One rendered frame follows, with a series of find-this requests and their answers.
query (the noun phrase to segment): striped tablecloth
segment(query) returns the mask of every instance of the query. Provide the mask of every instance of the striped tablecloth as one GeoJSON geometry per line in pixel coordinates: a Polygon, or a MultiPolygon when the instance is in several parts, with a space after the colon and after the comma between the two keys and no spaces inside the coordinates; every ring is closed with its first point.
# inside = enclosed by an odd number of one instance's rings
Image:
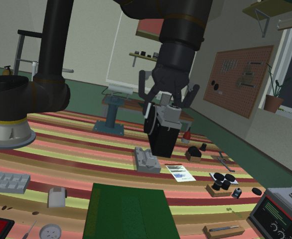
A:
{"type": "Polygon", "coordinates": [[[92,131],[96,120],[106,121],[102,117],[62,111],[29,114],[27,119],[36,132],[34,143],[0,150],[0,171],[31,175],[24,195],[0,193],[0,218],[15,221],[8,238],[21,239],[37,220],[28,239],[38,239],[41,227],[50,223],[61,227],[63,239],[81,239],[93,183],[163,190],[181,239],[205,239],[205,225],[229,221],[239,221],[246,230],[234,239],[262,237],[247,218],[260,199],[251,189],[264,192],[265,188],[230,159],[227,163],[236,170],[232,175],[243,193],[240,199],[212,198],[205,189],[213,183],[209,173],[229,171],[211,157],[219,155],[220,149],[205,136],[192,134],[190,143],[184,144],[181,134],[171,158],[158,157],[160,174],[149,174],[136,171],[135,146],[150,148],[141,124],[117,120],[125,129],[125,136],[118,136],[92,131]],[[189,162],[185,151],[202,143],[207,150],[201,162],[189,162]],[[177,182],[164,166],[176,162],[196,181],[177,182]],[[65,208],[47,208],[47,192],[52,187],[67,189],[65,208]]]}

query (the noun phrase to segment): brown pegboard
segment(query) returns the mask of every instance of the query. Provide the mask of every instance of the brown pegboard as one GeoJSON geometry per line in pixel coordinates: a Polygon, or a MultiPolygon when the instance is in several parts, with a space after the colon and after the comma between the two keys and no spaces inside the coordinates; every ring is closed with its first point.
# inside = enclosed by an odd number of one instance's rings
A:
{"type": "Polygon", "coordinates": [[[250,119],[267,72],[266,63],[270,62],[273,48],[272,45],[218,52],[204,100],[250,119]],[[248,62],[263,62],[263,65],[248,62]],[[255,75],[244,76],[243,73],[255,75]]]}

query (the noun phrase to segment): green mat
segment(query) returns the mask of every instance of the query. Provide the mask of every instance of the green mat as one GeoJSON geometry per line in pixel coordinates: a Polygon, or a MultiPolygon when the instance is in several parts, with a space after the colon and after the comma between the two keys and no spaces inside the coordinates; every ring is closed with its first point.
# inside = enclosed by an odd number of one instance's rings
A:
{"type": "Polygon", "coordinates": [[[180,239],[163,190],[94,183],[83,239],[180,239]]]}

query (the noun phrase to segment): ladder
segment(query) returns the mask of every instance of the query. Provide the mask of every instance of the ladder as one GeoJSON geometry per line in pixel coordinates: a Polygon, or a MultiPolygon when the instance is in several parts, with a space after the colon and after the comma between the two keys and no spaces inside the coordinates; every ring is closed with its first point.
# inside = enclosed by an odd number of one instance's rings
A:
{"type": "MultiPolygon", "coordinates": [[[[24,30],[18,30],[17,33],[20,35],[20,37],[19,37],[18,43],[17,43],[17,50],[16,50],[15,60],[14,60],[13,75],[17,76],[21,61],[30,62],[30,63],[32,63],[32,66],[33,66],[32,78],[31,78],[31,81],[33,81],[33,76],[35,75],[35,69],[38,66],[38,61],[28,61],[28,60],[21,59],[22,49],[23,49],[25,36],[36,37],[36,38],[42,39],[42,33],[33,32],[33,31],[24,31],[24,30]]],[[[64,69],[64,68],[62,69],[62,71],[68,72],[68,73],[74,72],[73,70],[64,69]]]]}

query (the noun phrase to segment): paper sheet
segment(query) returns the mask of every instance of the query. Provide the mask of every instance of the paper sheet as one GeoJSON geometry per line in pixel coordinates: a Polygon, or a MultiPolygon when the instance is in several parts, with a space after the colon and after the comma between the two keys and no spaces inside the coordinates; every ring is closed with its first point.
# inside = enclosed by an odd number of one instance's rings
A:
{"type": "Polygon", "coordinates": [[[177,182],[188,182],[188,181],[196,181],[196,179],[182,166],[181,163],[168,163],[165,164],[177,182]]]}

